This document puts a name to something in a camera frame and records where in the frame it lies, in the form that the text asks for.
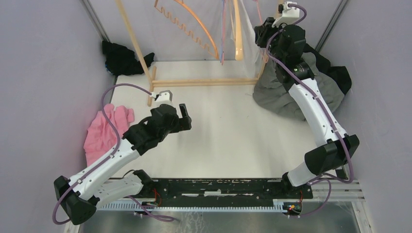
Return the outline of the white skirt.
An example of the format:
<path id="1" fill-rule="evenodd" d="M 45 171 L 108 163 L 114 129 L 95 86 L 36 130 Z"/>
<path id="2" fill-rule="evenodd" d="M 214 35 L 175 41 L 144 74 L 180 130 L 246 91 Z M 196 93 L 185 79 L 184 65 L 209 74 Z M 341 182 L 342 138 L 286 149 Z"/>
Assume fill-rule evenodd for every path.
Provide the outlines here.
<path id="1" fill-rule="evenodd" d="M 261 56 L 261 48 L 255 44 L 255 32 L 244 6 L 243 1 L 239 0 L 240 5 L 240 18 L 241 18 L 241 30 L 242 30 L 242 41 L 243 41 L 243 52 L 244 58 L 241 61 L 236 61 L 236 67 L 240 68 L 241 71 L 247 78 L 258 78 L 261 74 L 264 62 Z M 232 26 L 231 39 L 234 42 L 234 9 L 232 0 L 229 1 L 229 15 L 230 23 Z"/>

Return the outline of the grey garment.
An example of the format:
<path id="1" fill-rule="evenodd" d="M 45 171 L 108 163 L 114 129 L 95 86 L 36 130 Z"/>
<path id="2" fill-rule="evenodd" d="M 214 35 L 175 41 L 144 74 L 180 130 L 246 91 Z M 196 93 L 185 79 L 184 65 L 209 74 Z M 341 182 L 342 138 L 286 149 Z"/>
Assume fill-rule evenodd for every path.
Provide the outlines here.
<path id="1" fill-rule="evenodd" d="M 313 52 L 304 52 L 302 58 L 313 71 L 320 93 L 330 110 L 334 112 L 344 99 L 344 93 L 330 76 L 320 70 L 321 65 L 328 65 L 330 62 L 325 57 Z M 266 63 L 263 73 L 254 87 L 253 99 L 260 107 L 281 117 L 299 121 L 305 120 L 296 101 L 277 79 L 275 63 L 272 60 Z"/>

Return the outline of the orange plastic hanger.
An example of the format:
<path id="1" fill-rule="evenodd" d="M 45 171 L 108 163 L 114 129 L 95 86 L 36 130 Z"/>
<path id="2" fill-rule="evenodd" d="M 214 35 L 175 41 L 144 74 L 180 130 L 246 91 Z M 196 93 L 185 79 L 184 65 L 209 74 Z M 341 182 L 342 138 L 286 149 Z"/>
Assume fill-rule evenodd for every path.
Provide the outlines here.
<path id="1" fill-rule="evenodd" d="M 158 0 L 154 2 L 154 8 L 165 18 L 167 18 L 172 24 L 175 24 L 181 31 L 186 34 L 186 36 L 191 38 L 194 43 L 198 44 L 203 50 L 206 50 L 208 54 L 213 56 L 213 58 L 219 60 L 220 57 L 218 48 L 205 24 L 200 20 L 197 14 L 187 4 L 185 4 L 183 0 L 174 0 L 174 2 L 183 7 L 194 18 L 194 20 L 202 28 L 203 32 L 207 36 L 206 42 L 202 41 L 200 37 L 196 36 L 193 30 L 189 30 L 185 23 L 180 22 L 179 18 L 174 17 L 170 11 L 166 10 L 165 7 L 160 6 Z"/>

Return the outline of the pink wire hanger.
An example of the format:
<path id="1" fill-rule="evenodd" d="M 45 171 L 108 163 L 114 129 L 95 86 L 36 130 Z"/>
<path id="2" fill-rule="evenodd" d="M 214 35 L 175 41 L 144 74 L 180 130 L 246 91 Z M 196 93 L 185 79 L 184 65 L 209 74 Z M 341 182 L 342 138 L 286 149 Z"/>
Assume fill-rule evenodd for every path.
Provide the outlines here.
<path id="1" fill-rule="evenodd" d="M 263 23 L 263 20 L 262 20 L 262 16 L 261 16 L 261 12 L 260 12 L 259 0 L 254 0 L 254 2 L 256 3 L 256 10 L 257 10 L 257 14 L 258 14 L 260 25 L 261 25 Z M 268 56 L 267 56 L 266 52 L 261 50 L 261 56 L 262 56 L 263 62 L 267 63 L 268 62 Z"/>

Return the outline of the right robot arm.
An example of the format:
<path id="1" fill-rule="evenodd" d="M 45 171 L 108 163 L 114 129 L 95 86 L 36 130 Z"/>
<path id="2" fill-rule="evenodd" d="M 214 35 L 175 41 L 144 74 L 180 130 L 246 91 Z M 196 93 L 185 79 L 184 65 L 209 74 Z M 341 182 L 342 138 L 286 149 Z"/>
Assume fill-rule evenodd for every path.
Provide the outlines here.
<path id="1" fill-rule="evenodd" d="M 353 182 L 351 157 L 359 146 L 358 137 L 348 135 L 327 107 L 310 66 L 302 59 L 305 31 L 296 25 L 274 26 L 269 17 L 254 28 L 256 44 L 273 61 L 275 75 L 300 107 L 314 136 L 317 148 L 305 154 L 305 160 L 282 177 L 281 193 L 293 198 L 300 186 L 320 182 L 324 176 L 342 183 Z"/>

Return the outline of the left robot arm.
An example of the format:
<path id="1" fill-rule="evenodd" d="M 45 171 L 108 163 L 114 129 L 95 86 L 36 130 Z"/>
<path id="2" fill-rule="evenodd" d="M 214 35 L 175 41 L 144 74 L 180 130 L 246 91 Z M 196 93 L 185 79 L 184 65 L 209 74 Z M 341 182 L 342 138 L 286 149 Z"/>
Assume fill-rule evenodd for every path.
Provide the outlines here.
<path id="1" fill-rule="evenodd" d="M 136 171 L 125 178 L 107 183 L 116 172 L 129 162 L 155 148 L 167 135 L 188 131 L 192 119 L 184 103 L 177 109 L 169 104 L 161 104 L 151 109 L 151 115 L 131 126 L 92 165 L 69 178 L 60 176 L 54 180 L 57 204 L 52 219 L 57 225 L 71 222 L 80 225 L 89 220 L 98 208 L 123 197 L 151 195 L 151 178 L 143 171 Z"/>

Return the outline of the wooden hanger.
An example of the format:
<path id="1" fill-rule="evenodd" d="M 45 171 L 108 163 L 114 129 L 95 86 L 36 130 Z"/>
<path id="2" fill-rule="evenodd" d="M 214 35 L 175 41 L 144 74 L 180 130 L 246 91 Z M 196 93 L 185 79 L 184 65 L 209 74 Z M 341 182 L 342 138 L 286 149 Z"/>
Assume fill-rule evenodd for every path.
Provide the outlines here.
<path id="1" fill-rule="evenodd" d="M 240 5 L 238 0 L 233 0 L 234 9 L 234 42 L 235 42 L 235 60 L 241 61 L 244 58 L 242 30 L 241 30 L 241 18 L 240 18 Z"/>

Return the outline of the wooden clothes rack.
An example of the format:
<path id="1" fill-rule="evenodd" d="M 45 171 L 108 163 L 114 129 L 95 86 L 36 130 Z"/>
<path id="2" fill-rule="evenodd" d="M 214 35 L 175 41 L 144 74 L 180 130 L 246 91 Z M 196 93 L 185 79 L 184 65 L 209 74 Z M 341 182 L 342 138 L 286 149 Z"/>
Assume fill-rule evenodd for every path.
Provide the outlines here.
<path id="1" fill-rule="evenodd" d="M 127 12 L 123 6 L 123 3 L 121 0 L 115 0 L 115 3 L 117 5 L 117 8 L 120 12 L 120 15 L 123 19 L 123 23 L 128 31 L 129 37 L 131 39 L 132 45 L 134 47 L 135 54 L 137 55 L 137 58 L 139 61 L 141 61 L 143 69 L 144 69 L 144 74 L 146 75 L 149 83 L 149 91 L 152 92 L 154 88 L 156 87 L 182 87 L 182 86 L 222 86 L 222 85 L 252 85 L 255 84 L 259 78 L 261 77 L 265 64 L 262 67 L 261 74 L 258 78 L 223 78 L 223 79 L 185 79 L 185 80 L 156 80 L 156 71 L 157 67 L 153 68 L 152 72 L 149 72 L 148 66 L 146 62 L 144 61 L 144 56 L 141 52 L 140 46 L 138 44 L 136 35 L 132 29 L 132 25 L 129 21 Z M 225 40 L 225 10 L 226 8 L 229 9 L 229 0 L 223 0 L 222 1 L 223 6 L 222 6 L 222 45 L 221 45 L 221 50 L 219 51 L 219 61 L 221 65 L 224 65 L 224 40 Z"/>

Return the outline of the black garment left corner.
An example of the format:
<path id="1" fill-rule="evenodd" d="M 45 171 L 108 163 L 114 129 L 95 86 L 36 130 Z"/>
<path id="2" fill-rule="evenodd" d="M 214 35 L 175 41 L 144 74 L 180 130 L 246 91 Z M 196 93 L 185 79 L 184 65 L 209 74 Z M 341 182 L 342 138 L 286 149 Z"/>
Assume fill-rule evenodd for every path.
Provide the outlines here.
<path id="1" fill-rule="evenodd" d="M 105 68 L 114 76 L 140 75 L 144 73 L 141 61 L 138 61 L 135 52 L 126 46 L 102 41 L 102 53 L 105 56 Z"/>

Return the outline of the black garment corner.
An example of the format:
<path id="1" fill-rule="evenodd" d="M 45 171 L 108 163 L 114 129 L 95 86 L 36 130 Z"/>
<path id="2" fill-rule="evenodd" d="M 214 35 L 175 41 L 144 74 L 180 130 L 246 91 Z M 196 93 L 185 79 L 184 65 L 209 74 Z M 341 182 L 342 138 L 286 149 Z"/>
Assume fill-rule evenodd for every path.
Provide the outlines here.
<path id="1" fill-rule="evenodd" d="M 138 61 L 135 52 L 126 46 L 102 41 L 102 53 L 105 56 L 105 68 L 114 76 L 140 75 L 144 73 L 141 61 Z"/>
<path id="2" fill-rule="evenodd" d="M 331 77 L 344 95 L 349 92 L 352 87 L 352 79 L 345 66 L 332 66 L 327 58 L 322 56 L 307 43 L 305 44 L 303 52 L 309 52 L 315 56 L 317 69 L 321 73 Z"/>

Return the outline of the pink garment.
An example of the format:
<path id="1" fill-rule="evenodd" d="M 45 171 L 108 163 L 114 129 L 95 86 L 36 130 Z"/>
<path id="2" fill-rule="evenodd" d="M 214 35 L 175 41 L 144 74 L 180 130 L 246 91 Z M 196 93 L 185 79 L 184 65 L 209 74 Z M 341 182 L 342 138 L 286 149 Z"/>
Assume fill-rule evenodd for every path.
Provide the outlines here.
<path id="1" fill-rule="evenodd" d="M 116 107 L 110 103 L 104 106 L 103 111 L 98 111 L 95 119 L 87 129 L 87 136 L 84 143 L 87 166 L 92 165 L 117 143 L 116 134 L 104 118 L 103 113 L 106 113 L 120 136 L 122 136 L 129 129 L 130 124 L 135 121 L 134 110 L 126 108 L 123 105 Z"/>

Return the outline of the black garment right corner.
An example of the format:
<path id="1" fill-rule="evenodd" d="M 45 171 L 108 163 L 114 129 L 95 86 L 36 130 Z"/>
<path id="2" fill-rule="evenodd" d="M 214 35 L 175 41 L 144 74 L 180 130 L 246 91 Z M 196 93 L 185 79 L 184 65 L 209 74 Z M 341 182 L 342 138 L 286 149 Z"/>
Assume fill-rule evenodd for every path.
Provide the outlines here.
<path id="1" fill-rule="evenodd" d="M 344 95 L 349 92 L 352 87 L 352 79 L 345 66 L 332 66 L 327 58 L 322 56 L 307 43 L 305 44 L 303 52 L 309 52 L 315 56 L 317 69 L 321 73 L 331 77 Z"/>

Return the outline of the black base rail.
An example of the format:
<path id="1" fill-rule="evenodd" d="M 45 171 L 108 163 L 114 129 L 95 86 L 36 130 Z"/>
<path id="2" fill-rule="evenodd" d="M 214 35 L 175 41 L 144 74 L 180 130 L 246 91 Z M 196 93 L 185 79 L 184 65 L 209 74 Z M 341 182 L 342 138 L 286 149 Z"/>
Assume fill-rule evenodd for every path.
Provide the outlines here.
<path id="1" fill-rule="evenodd" d="M 272 207 L 274 200 L 312 199 L 312 188 L 285 188 L 280 179 L 154 178 L 133 196 L 160 207 Z"/>

